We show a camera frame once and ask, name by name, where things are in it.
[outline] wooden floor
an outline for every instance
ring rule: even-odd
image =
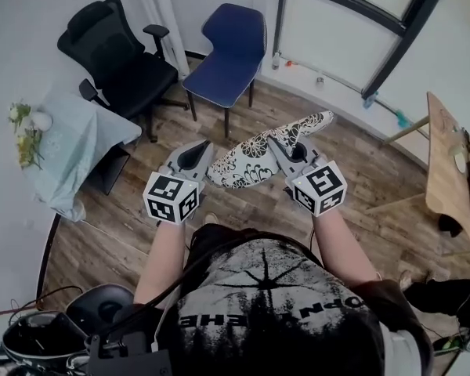
[[[186,99],[179,87],[169,97]],[[158,143],[152,144],[143,136],[128,146],[132,157],[110,195],[82,188],[79,197],[85,204],[90,225],[61,220],[44,291],[68,284],[88,289],[108,282],[135,288],[156,231],[156,222],[146,215],[142,192],[150,173],[176,147],[209,139],[219,157],[258,132],[322,110],[257,82],[253,107],[248,108],[248,97],[244,95],[230,111],[230,137],[225,139],[222,110],[198,100],[196,108],[198,121],[194,122],[191,113],[180,108],[159,107],[155,114]],[[311,140],[336,160],[347,179],[348,194],[341,211],[384,278],[398,280],[405,269],[420,277],[432,269],[443,279],[470,278],[470,255],[442,257],[450,251],[470,250],[470,242],[463,236],[451,239],[440,233],[436,217],[425,210],[422,199],[373,215],[363,213],[373,206],[424,192],[423,169],[390,146],[380,150],[376,139],[341,118]],[[307,243],[311,218],[291,203],[283,188],[281,174],[251,190],[224,190],[208,185],[205,201],[195,218],[187,223],[188,236],[199,227],[205,212],[214,212],[224,225],[271,230]],[[76,291],[63,291],[45,300],[44,306],[63,308],[75,295]],[[456,323],[448,316],[419,316],[427,327],[440,334],[456,332]]]

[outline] backrest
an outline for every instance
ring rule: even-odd
[[[214,50],[233,56],[262,59],[266,51],[264,16],[255,9],[221,4],[202,27]]]
[[[144,53],[125,19],[120,0],[93,2],[68,23],[58,49],[81,64],[101,89]]]

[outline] white flower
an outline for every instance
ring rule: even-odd
[[[9,118],[12,121],[15,121],[15,120],[17,120],[18,117],[19,117],[19,113],[17,112],[17,109],[15,107],[10,109]]]

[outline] table leg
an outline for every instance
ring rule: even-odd
[[[379,211],[384,210],[386,208],[391,208],[392,206],[397,206],[398,204],[401,204],[403,202],[412,201],[413,199],[416,199],[416,198],[419,198],[419,197],[424,197],[424,196],[425,196],[425,193],[419,193],[418,195],[414,195],[412,197],[406,197],[404,199],[400,199],[400,200],[395,201],[395,202],[390,202],[388,204],[381,204],[381,205],[377,206],[376,208],[367,209],[364,213],[366,215],[370,215],[372,213],[379,212]]]
[[[113,146],[87,177],[87,183],[109,195],[113,185],[131,155],[119,146]]]
[[[422,118],[420,121],[416,121],[412,124],[409,128],[403,129],[401,132],[395,134],[394,136],[390,136],[389,138],[385,139],[382,146],[389,145],[393,141],[396,141],[398,138],[402,138],[403,136],[410,134],[413,131],[416,131],[418,128],[421,128],[423,125],[427,125],[429,122],[429,116]]]

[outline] floral fabric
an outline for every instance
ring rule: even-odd
[[[207,177],[214,184],[225,188],[245,188],[262,183],[279,171],[277,160],[268,149],[269,136],[272,136],[288,155],[292,155],[300,136],[320,131],[327,127],[333,118],[332,111],[323,111],[253,136],[211,164]]]

